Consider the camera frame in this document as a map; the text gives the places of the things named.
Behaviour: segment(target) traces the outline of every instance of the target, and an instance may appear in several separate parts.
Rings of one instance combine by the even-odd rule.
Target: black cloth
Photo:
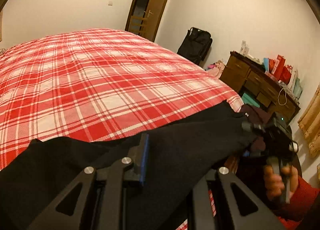
[[[248,147],[254,136],[243,133],[244,120],[222,102],[148,131],[146,182],[127,202],[128,230],[157,229],[214,163]],[[33,140],[0,172],[0,227],[26,229],[82,169],[110,166],[138,145],[140,136],[93,143],[68,137]]]

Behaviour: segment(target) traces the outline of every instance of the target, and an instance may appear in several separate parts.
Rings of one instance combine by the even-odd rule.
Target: white cord
[[[284,92],[285,92],[285,103],[284,103],[284,104],[280,104],[280,101],[279,101],[279,97],[280,97],[281,91],[282,91],[283,89],[284,89],[284,87],[280,90],[279,95],[278,95],[278,103],[279,103],[279,105],[281,105],[281,106],[285,106],[286,103],[287,103],[287,91],[285,91],[285,90],[284,90]]]

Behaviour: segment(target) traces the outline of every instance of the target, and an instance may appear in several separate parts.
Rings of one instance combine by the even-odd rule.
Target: screw head
[[[121,162],[123,164],[130,164],[132,162],[132,159],[130,157],[124,157],[121,159]]]
[[[229,169],[226,168],[226,167],[220,167],[219,168],[219,173],[222,174],[222,175],[226,175],[229,173]]]
[[[92,174],[94,172],[94,168],[89,166],[84,169],[85,174]]]

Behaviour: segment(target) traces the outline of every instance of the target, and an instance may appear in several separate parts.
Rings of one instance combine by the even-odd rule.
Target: hand
[[[298,188],[298,170],[291,166],[286,166],[281,169],[284,175],[290,177],[290,198],[293,196]],[[267,197],[272,201],[275,197],[281,195],[284,190],[284,183],[280,175],[274,174],[273,168],[271,166],[264,167],[264,184],[267,189]]]

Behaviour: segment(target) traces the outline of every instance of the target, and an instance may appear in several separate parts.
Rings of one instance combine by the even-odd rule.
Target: bed
[[[1,56],[0,169],[35,138],[127,137],[224,100],[234,111],[243,105],[202,68],[129,32],[90,29],[19,44]]]

